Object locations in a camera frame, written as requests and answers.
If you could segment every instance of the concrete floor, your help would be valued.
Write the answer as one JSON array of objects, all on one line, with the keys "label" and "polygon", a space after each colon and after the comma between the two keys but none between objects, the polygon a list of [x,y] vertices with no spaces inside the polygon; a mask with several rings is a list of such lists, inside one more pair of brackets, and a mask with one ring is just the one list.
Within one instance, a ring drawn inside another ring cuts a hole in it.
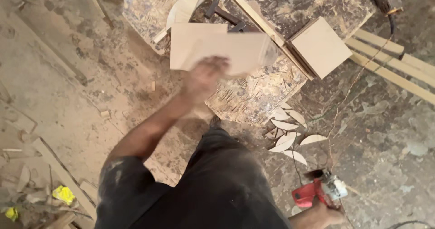
[{"label": "concrete floor", "polygon": [[[7,9],[21,0],[2,0]],[[87,76],[88,86],[65,77],[41,48],[0,21],[0,81],[12,105],[32,117],[42,136],[79,181],[98,184],[111,148],[136,124],[167,102],[180,87],[181,72],[169,70],[169,59],[157,56],[122,17],[122,0],[102,0],[114,29],[96,17],[87,0],[27,0],[26,17],[62,54]],[[435,65],[435,9],[432,0],[403,0],[396,42],[408,53]],[[364,28],[387,37],[387,19],[375,14]],[[288,102],[305,116],[308,134],[327,135],[335,107],[344,98],[360,67],[346,61],[330,76],[306,83]],[[151,91],[151,82],[156,91]],[[414,79],[411,81],[429,89]],[[361,195],[343,203],[356,228],[387,228],[420,219],[435,225],[434,106],[365,71],[343,105],[332,132],[333,171]],[[100,112],[109,110],[111,119]],[[204,107],[180,120],[146,162],[156,180],[176,185],[211,113]],[[264,128],[225,122],[231,135],[247,145],[265,167],[279,208],[294,208],[291,191],[299,186],[293,161],[267,151]],[[0,133],[0,148],[14,135]],[[328,142],[299,150],[309,169],[332,165]],[[303,172],[308,170],[297,166]],[[336,228],[350,228],[348,224]]]}]

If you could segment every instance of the foot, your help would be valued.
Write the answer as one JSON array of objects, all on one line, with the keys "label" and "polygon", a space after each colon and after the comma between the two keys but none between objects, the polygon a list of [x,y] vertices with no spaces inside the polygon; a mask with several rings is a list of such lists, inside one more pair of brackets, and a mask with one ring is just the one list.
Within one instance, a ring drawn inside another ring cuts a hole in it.
[{"label": "foot", "polygon": [[210,127],[220,127],[220,118],[215,115],[211,120],[210,120]]}]

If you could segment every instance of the yellow object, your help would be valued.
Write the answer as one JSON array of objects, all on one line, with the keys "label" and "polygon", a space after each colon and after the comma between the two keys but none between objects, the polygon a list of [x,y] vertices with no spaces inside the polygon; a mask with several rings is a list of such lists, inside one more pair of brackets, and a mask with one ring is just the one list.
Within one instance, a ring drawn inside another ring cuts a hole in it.
[{"label": "yellow object", "polygon": [[14,207],[8,208],[6,210],[5,215],[6,215],[6,217],[11,219],[12,221],[16,221],[18,219],[18,212],[17,212],[17,209],[15,209]]},{"label": "yellow object", "polygon": [[68,187],[61,185],[52,192],[52,195],[53,197],[64,201],[68,205],[71,205],[74,198],[76,198],[73,192]]}]

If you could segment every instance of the power tool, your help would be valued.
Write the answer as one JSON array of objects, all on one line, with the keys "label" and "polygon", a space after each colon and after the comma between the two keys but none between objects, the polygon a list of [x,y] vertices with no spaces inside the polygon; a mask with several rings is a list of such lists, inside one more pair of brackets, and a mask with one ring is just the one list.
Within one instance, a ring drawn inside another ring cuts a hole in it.
[{"label": "power tool", "polygon": [[347,196],[346,185],[329,169],[317,169],[304,174],[305,177],[313,182],[291,192],[293,199],[299,207],[311,207],[313,198],[319,200],[331,209],[338,209],[340,203],[338,199]]}]

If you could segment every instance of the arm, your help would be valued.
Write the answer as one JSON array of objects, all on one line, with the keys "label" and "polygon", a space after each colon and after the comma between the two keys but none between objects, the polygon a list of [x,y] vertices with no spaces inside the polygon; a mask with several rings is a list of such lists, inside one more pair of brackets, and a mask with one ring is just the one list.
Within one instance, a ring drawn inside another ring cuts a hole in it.
[{"label": "arm", "polygon": [[288,218],[293,229],[324,229],[344,221],[343,211],[329,209],[326,204],[314,198],[313,206]]},{"label": "arm", "polygon": [[129,131],[107,156],[104,165],[125,156],[147,160],[167,130],[195,104],[203,102],[216,91],[216,82],[227,68],[227,59],[223,57],[207,57],[198,62],[185,78],[181,91],[164,107]]}]

